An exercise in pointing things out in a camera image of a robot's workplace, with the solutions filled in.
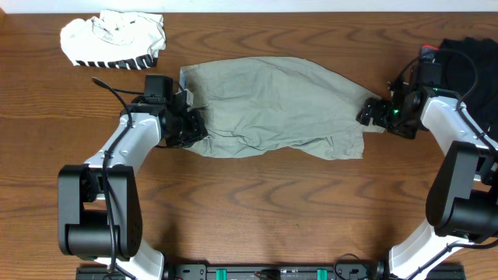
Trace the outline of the khaki green shorts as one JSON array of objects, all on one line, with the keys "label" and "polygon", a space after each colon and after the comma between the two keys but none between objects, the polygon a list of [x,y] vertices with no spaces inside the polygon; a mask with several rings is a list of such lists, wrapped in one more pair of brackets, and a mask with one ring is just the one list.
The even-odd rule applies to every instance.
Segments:
[{"label": "khaki green shorts", "polygon": [[208,134],[190,151],[212,158],[259,156],[285,147],[321,159],[360,159],[366,133],[356,120],[373,93],[319,64],[249,57],[181,67]]}]

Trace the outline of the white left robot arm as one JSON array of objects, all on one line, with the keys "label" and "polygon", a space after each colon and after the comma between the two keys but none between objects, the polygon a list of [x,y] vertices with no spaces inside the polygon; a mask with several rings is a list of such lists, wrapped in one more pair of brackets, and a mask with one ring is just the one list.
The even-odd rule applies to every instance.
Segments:
[{"label": "white left robot arm", "polygon": [[171,279],[164,253],[142,237],[136,174],[165,142],[183,148],[206,136],[187,89],[152,89],[124,105],[104,146],[80,165],[58,174],[58,245],[66,255],[92,261],[77,279]]}]

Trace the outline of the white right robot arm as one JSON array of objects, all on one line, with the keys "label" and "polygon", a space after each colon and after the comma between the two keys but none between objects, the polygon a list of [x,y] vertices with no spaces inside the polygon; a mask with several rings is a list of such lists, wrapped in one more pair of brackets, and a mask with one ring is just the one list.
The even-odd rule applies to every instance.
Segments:
[{"label": "white right robot arm", "polygon": [[460,249],[497,245],[497,143],[477,128],[455,91],[424,86],[395,102],[369,98],[356,117],[391,132],[410,121],[437,140],[444,161],[426,199],[426,217],[370,270],[371,279],[464,279],[444,260]]}]

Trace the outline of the black garment with white marks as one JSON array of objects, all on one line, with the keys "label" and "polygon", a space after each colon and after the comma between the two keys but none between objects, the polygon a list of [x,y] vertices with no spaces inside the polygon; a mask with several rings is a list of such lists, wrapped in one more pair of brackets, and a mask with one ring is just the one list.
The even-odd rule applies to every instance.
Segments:
[{"label": "black garment with white marks", "polygon": [[497,42],[490,38],[444,39],[439,49],[435,57],[442,65],[441,85],[460,95],[476,85],[464,103],[478,126],[497,140]]}]

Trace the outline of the white black folded shirt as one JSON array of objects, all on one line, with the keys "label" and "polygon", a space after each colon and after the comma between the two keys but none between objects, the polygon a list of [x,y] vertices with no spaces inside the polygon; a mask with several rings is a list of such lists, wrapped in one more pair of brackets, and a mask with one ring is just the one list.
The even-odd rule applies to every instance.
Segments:
[{"label": "white black folded shirt", "polygon": [[103,10],[74,19],[61,29],[60,43],[74,66],[143,70],[156,66],[166,49],[163,16]]}]

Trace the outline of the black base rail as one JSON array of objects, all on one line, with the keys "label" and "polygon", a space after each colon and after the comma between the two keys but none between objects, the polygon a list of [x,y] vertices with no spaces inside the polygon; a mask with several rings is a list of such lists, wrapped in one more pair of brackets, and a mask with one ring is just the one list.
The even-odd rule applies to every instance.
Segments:
[{"label": "black base rail", "polygon": [[[87,266],[77,268],[77,280],[91,279],[125,279],[119,272],[107,275],[106,268]],[[376,278],[368,264],[355,262],[335,266],[294,266],[294,267],[258,267],[258,266],[206,266],[204,264],[169,265],[163,279],[180,280],[335,280],[335,279],[387,279]],[[465,280],[465,270],[461,265],[440,264],[433,268],[426,279],[429,280]]]}]

